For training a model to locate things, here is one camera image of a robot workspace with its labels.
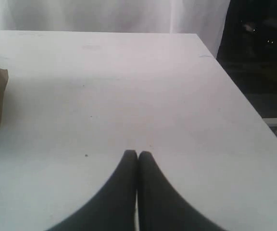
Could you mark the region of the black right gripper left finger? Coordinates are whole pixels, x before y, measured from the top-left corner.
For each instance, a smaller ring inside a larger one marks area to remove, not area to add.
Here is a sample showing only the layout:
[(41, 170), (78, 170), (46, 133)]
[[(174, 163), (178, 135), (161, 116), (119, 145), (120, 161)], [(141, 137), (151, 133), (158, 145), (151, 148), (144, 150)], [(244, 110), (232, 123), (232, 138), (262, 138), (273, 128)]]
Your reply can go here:
[(103, 187), (51, 231), (134, 231), (138, 155), (126, 150)]

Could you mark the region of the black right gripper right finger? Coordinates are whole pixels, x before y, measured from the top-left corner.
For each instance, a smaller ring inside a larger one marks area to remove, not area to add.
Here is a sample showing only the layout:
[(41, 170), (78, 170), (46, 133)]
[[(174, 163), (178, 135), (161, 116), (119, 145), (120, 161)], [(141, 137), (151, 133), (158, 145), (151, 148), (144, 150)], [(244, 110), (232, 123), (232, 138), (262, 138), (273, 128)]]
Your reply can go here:
[(220, 231), (166, 179), (151, 153), (138, 158), (138, 220), (141, 231)]

